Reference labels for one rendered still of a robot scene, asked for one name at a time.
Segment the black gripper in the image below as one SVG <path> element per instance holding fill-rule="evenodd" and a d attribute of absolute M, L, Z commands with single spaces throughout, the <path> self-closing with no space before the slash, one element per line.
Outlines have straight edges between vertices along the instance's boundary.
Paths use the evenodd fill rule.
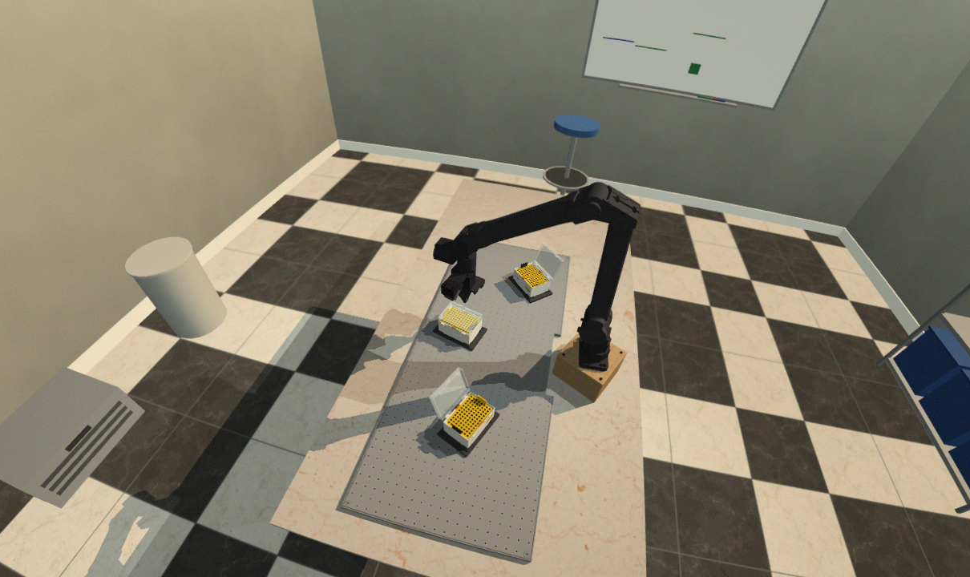
<path fill-rule="evenodd" d="M 462 271 L 459 270 L 459 268 L 457 268 L 457 271 L 462 272 Z M 475 272 L 475 270 L 473 270 L 471 272 L 462 272 L 462 273 L 463 274 L 470 274 L 470 273 L 473 273 L 473 272 Z M 463 303 L 467 303 L 467 301 L 469 301 L 469 296 L 471 295 L 471 292 L 477 293 L 478 292 L 478 289 L 481 289 L 484 284 L 485 284 L 485 279 L 481 278 L 480 276 L 476 276 L 475 277 L 475 285 L 473 286 L 473 288 L 470 289 L 470 291 L 467 291 L 467 289 L 462 288 L 462 291 L 460 291 L 459 296 L 460 296 L 460 298 L 462 298 Z"/>

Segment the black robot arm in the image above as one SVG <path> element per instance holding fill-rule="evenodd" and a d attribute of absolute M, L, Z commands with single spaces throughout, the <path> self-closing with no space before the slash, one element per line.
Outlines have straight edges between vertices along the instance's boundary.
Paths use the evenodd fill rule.
<path fill-rule="evenodd" d="M 444 298 L 456 301 L 462 288 L 467 291 L 473 288 L 475 272 L 462 272 L 475 270 L 475 252 L 485 246 L 569 222 L 576 225 L 587 220 L 608 223 L 591 304 L 585 309 L 584 318 L 580 319 L 583 324 L 577 329 L 580 335 L 578 366 L 607 370 L 611 342 L 611 305 L 627 258 L 629 241 L 637 226 L 640 208 L 639 202 L 631 200 L 623 192 L 618 192 L 610 185 L 595 182 L 558 200 L 508 213 L 494 220 L 482 220 L 480 223 L 464 226 L 454 241 L 441 237 L 434 245 L 435 260 L 443 260 L 450 265 L 455 265 L 457 261 L 451 275 L 441 284 L 441 293 Z M 462 272 L 457 271 L 457 268 Z"/>

